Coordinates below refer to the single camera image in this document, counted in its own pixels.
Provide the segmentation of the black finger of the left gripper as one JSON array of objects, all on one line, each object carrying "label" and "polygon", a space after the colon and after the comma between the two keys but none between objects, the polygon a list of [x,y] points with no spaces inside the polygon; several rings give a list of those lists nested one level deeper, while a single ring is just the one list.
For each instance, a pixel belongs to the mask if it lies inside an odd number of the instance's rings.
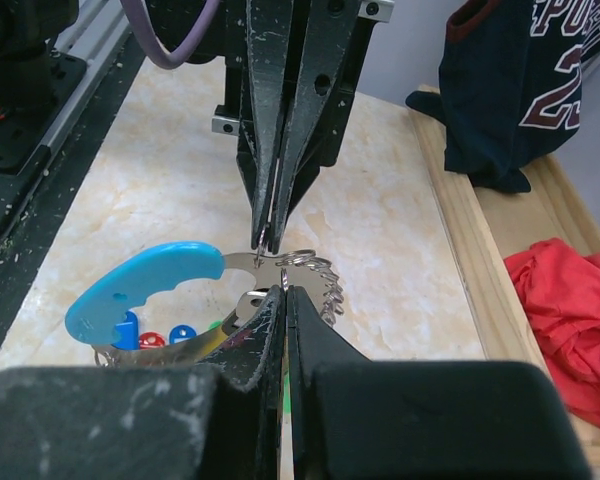
[{"label": "black finger of the left gripper", "polygon": [[266,246],[275,170],[281,140],[285,69],[292,24],[291,1],[248,1],[248,78],[256,153],[252,247]]}]

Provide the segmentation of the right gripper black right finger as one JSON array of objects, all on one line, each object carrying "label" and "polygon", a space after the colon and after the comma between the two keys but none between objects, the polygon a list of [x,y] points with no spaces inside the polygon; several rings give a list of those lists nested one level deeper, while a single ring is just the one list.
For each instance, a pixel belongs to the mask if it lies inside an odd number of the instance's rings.
[{"label": "right gripper black right finger", "polygon": [[286,320],[295,477],[371,479],[372,362],[319,317],[302,287],[287,293]]}]

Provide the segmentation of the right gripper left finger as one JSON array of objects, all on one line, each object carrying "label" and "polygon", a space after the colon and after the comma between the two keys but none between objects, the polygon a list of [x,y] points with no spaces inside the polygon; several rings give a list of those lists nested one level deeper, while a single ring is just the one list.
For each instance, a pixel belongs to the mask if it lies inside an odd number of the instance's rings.
[{"label": "right gripper left finger", "polygon": [[278,479],[286,295],[266,294],[254,316],[189,376],[189,479]]}]

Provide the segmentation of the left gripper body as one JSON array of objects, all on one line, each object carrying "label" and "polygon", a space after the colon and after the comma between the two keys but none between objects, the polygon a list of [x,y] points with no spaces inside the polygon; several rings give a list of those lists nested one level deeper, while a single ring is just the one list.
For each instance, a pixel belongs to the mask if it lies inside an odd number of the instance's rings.
[{"label": "left gripper body", "polygon": [[[224,58],[226,66],[225,100],[216,109],[213,129],[219,133],[237,136],[237,163],[252,207],[255,191],[254,154],[256,153],[256,143],[248,78],[247,2],[221,2],[219,15],[215,18],[211,29],[215,36],[212,42],[215,53]],[[296,89],[299,59],[308,18],[308,3],[311,1],[291,2],[293,3],[293,13],[282,99],[281,140],[271,210],[280,163],[282,135]],[[358,18],[351,34],[345,59],[305,157],[307,160],[318,160],[320,170],[333,165],[337,160],[373,29],[378,23],[389,22],[394,10],[394,4],[391,1],[356,2],[358,3]]]}]

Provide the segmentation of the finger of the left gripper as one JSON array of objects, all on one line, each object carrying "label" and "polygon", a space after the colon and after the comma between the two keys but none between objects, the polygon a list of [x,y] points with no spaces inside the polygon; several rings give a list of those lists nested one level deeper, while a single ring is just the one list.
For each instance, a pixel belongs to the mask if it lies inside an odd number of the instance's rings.
[{"label": "finger of the left gripper", "polygon": [[358,18],[356,1],[311,1],[299,59],[296,89],[282,135],[274,186],[269,249],[280,250],[289,214],[320,172],[305,157],[343,65]]}]

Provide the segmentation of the large metal keyring with keys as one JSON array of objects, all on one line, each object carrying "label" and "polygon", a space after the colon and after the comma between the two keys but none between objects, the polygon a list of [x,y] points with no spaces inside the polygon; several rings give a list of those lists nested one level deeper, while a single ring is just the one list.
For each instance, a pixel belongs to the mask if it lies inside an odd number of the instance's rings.
[{"label": "large metal keyring with keys", "polygon": [[68,309],[65,328],[106,367],[197,361],[224,339],[223,321],[255,279],[227,264],[287,270],[288,286],[306,290],[329,325],[343,313],[344,294],[330,261],[313,250],[279,255],[223,254],[200,242],[151,247],[114,268]]}]

